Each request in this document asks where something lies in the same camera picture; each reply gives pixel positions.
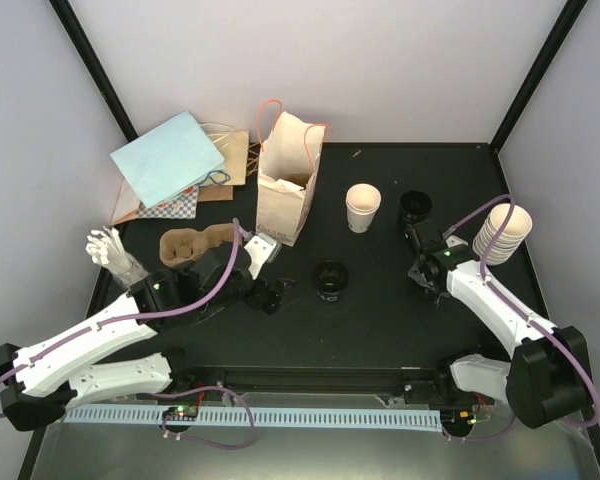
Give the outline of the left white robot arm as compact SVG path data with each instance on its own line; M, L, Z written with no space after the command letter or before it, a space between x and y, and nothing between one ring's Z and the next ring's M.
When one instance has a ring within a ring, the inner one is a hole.
M179 325L205 320L238 301L275 313L286 284L267 281L259 273L280 248L264 234L223 243L196 261L150 273L108 307L53 338L29 347L1 345L1 417L18 431L32 431L70 409L115 397L187 397L195 376L179 348L114 363L107 359Z

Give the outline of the black paper coffee cup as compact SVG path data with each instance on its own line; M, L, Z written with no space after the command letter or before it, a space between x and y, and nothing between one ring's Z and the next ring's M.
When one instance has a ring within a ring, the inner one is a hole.
M313 284L319 298L325 302L336 302L349 282L349 271L340 262L326 260L313 270Z

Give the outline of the cream bear paper bag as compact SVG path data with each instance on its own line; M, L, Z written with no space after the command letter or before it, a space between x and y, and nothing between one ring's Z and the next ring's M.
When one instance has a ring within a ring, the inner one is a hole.
M306 123L282 106L271 130L257 130L256 231L292 247L313 203L323 145L333 133L325 123Z

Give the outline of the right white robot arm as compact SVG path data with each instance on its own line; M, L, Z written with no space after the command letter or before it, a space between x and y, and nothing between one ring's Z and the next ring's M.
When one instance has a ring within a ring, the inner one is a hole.
M456 403L469 392L509 405L529 428L538 428L593 405L584 336L559 328L507 290L460 240L443 237L430 220L404 229L415 261L409 276L438 296L465 305L495 336L505 361L468 354L434 379L437 396Z

